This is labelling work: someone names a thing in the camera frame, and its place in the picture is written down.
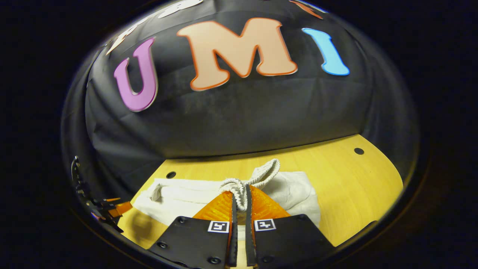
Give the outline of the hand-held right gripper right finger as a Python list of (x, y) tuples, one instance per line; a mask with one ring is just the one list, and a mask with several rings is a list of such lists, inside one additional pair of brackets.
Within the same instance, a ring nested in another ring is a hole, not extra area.
[(306, 214), (258, 216), (259, 201), (268, 196), (246, 186), (246, 265), (253, 268), (305, 268), (307, 262), (326, 259), (334, 246)]

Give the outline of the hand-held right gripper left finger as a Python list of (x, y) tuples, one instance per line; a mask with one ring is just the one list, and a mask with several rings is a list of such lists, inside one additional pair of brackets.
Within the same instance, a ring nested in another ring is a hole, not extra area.
[(230, 269), (237, 265), (237, 201), (225, 191), (193, 217), (178, 216), (149, 252), (188, 269)]

